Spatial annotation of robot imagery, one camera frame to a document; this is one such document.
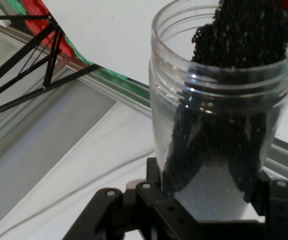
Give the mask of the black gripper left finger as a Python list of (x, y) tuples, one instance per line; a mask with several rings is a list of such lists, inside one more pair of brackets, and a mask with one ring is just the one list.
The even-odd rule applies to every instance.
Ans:
[(133, 187), (98, 190), (64, 235), (65, 240), (122, 240), (127, 232), (138, 230), (144, 239), (175, 240), (174, 228), (188, 212), (161, 191), (156, 158), (146, 162), (146, 178)]

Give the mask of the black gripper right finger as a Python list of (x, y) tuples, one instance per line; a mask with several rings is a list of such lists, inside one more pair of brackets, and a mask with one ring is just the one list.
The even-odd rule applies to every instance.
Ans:
[(265, 222), (246, 223), (246, 240), (288, 240), (288, 180), (272, 179), (262, 171), (244, 196)]

